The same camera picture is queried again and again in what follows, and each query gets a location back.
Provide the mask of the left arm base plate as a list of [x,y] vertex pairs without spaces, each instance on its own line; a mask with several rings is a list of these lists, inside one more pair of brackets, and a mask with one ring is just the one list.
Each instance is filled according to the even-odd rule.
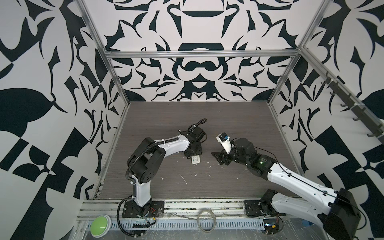
[[158,214],[163,214],[165,208],[164,201],[149,201],[143,207],[140,207],[136,204],[135,201],[127,201],[124,203],[123,207],[123,218],[136,218],[136,217],[146,217],[152,218],[156,217]]

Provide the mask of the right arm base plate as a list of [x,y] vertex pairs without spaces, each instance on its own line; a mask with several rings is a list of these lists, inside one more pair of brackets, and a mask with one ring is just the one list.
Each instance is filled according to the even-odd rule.
[[272,207],[272,200],[245,200],[245,212],[249,218],[286,216]]

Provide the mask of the white remote control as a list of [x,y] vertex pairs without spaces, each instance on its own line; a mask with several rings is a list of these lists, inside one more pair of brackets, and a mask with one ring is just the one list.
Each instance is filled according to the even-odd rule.
[[195,155],[191,157],[191,162],[193,165],[197,165],[201,162],[200,155]]

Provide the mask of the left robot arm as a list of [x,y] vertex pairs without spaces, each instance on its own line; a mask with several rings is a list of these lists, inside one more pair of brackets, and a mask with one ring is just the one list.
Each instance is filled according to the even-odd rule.
[[191,160],[203,153],[202,143],[207,134],[196,125],[178,135],[162,140],[145,138],[127,160],[125,177],[134,185],[132,205],[142,215],[151,207],[151,180],[155,177],[163,160],[173,154],[183,152]]

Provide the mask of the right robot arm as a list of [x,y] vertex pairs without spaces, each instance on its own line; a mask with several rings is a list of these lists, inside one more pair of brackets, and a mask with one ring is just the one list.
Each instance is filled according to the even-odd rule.
[[216,139],[223,150],[212,155],[220,165],[228,166],[232,162],[244,165],[253,175],[300,197],[294,199],[269,190],[260,200],[263,213],[284,213],[307,220],[322,227],[335,240],[355,238],[362,214],[350,191],[344,188],[334,190],[296,174],[275,157],[259,154],[246,138],[232,140],[222,133]]

